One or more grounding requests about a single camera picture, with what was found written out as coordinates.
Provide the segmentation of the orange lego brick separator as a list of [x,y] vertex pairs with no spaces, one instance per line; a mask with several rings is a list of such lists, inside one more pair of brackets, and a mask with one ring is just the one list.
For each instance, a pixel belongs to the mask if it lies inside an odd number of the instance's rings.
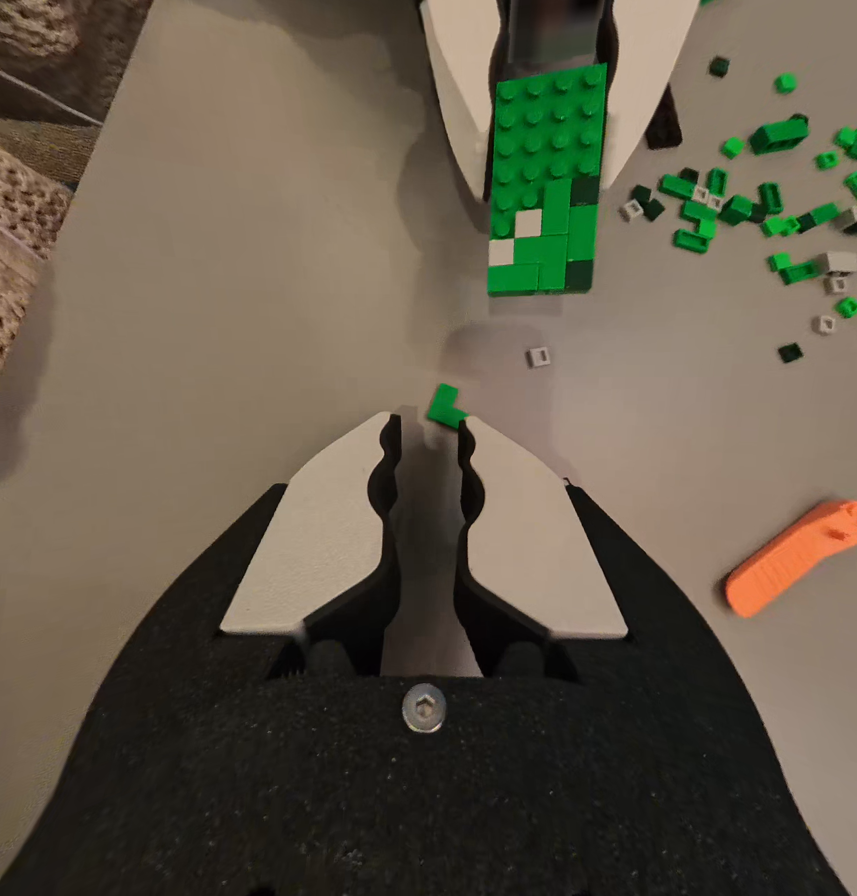
[[751,554],[726,578],[724,596],[750,618],[826,559],[857,547],[857,501],[825,501]]

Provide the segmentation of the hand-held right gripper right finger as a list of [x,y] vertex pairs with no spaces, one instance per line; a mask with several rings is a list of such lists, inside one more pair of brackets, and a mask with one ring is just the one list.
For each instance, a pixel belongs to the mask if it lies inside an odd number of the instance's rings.
[[476,416],[457,431],[464,525],[454,605],[480,673],[512,644],[542,664],[571,642],[618,643],[628,626],[576,511],[569,483]]

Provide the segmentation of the black lego plate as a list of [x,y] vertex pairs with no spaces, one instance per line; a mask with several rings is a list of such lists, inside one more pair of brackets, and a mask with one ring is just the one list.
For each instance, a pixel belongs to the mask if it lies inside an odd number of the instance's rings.
[[650,151],[675,149],[683,142],[683,133],[676,101],[670,84],[666,84],[660,102],[645,131]]

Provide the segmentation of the pile of loose lego pieces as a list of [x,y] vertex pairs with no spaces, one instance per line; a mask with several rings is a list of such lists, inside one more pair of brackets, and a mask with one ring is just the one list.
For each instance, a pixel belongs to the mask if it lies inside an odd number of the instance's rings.
[[743,357],[771,345],[857,339],[857,273],[821,276],[822,252],[857,252],[857,83],[837,61],[778,73],[741,56],[725,79],[693,71],[681,146],[637,149],[612,187],[654,186],[654,222],[606,239],[605,310],[647,353],[711,345]]

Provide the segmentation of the green lego base plate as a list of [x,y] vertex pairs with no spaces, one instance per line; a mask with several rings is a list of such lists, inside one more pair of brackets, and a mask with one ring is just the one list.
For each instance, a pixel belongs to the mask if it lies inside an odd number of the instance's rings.
[[541,236],[547,182],[601,175],[607,81],[607,65],[594,63],[497,85],[490,240]]

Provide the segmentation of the green L-shaped lego tile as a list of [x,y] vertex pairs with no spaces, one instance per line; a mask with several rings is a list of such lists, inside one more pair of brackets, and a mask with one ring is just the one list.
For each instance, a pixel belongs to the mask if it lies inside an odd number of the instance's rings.
[[566,235],[515,238],[514,264],[488,267],[488,293],[508,297],[564,292]]
[[439,384],[429,404],[427,419],[456,431],[460,423],[470,415],[469,412],[457,407],[458,396],[457,387]]

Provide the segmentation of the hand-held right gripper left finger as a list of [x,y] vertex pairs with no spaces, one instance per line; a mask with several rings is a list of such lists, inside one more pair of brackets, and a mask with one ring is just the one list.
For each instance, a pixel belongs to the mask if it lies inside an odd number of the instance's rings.
[[358,674],[381,672],[400,606],[391,513],[401,418],[380,412],[336,439],[285,486],[221,619],[221,633],[341,644]]

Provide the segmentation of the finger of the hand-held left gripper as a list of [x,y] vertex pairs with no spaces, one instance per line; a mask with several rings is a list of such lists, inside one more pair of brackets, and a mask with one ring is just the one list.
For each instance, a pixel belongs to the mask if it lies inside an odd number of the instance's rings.
[[699,7],[697,1],[604,2],[598,56],[609,64],[601,188],[646,135]]
[[495,1],[421,1],[435,92],[450,150],[473,199],[485,194],[491,69],[502,16]]

